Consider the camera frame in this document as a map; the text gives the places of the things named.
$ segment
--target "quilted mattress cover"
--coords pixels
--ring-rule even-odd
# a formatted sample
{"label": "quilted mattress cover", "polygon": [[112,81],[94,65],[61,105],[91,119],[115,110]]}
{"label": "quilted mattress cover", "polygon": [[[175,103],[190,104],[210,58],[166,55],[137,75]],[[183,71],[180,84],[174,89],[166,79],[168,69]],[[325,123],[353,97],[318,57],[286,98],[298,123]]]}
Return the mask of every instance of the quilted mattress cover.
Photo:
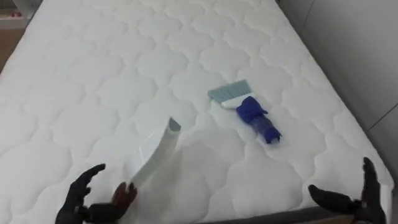
{"label": "quilted mattress cover", "polygon": [[[206,92],[247,79],[283,137],[267,145]],[[126,223],[192,223],[359,198],[362,157],[394,183],[274,0],[45,0],[0,76],[0,223],[53,223],[69,184],[105,162],[86,203],[129,180],[172,116],[176,152]]]}

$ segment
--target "white mattress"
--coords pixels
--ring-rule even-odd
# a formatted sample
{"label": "white mattress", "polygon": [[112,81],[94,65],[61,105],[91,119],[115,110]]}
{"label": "white mattress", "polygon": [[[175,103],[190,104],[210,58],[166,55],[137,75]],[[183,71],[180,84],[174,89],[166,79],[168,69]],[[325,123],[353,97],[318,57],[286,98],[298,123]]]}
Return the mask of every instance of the white mattress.
{"label": "white mattress", "polygon": [[[279,144],[206,94],[242,79]],[[0,223],[53,223],[69,184],[102,162],[86,202],[109,200],[169,116],[177,152],[127,223],[299,210],[315,206],[309,184],[359,198],[363,156],[389,206],[390,174],[274,0],[45,0],[0,76]]]}

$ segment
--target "white wall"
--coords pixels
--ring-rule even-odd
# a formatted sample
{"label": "white wall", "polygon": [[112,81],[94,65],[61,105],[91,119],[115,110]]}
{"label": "white wall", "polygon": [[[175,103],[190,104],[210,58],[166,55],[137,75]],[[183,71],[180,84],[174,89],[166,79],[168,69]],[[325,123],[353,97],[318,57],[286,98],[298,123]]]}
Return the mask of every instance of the white wall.
{"label": "white wall", "polygon": [[398,180],[398,0],[280,6]]}

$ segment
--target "floor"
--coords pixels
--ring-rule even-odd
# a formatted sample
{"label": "floor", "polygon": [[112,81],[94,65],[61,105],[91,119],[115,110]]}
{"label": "floor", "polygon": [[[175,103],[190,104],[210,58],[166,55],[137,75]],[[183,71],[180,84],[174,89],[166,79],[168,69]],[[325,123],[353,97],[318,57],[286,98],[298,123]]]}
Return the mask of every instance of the floor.
{"label": "floor", "polygon": [[351,224],[352,218],[350,217],[339,217],[339,218],[331,218],[327,220],[320,220],[306,224]]}
{"label": "floor", "polygon": [[0,30],[0,72],[15,49],[25,29]]}
{"label": "floor", "polygon": [[398,194],[394,194],[392,198],[391,224],[398,224]]}

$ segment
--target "brush bristles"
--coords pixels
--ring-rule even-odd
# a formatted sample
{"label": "brush bristles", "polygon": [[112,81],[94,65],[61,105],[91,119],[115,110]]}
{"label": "brush bristles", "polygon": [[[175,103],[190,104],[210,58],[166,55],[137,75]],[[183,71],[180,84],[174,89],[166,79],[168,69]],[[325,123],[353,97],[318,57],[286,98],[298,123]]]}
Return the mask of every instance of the brush bristles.
{"label": "brush bristles", "polygon": [[250,86],[247,80],[242,80],[234,82],[229,85],[218,87],[217,89],[210,90],[207,95],[217,101],[217,103],[222,103],[233,98],[243,96],[251,93]]}

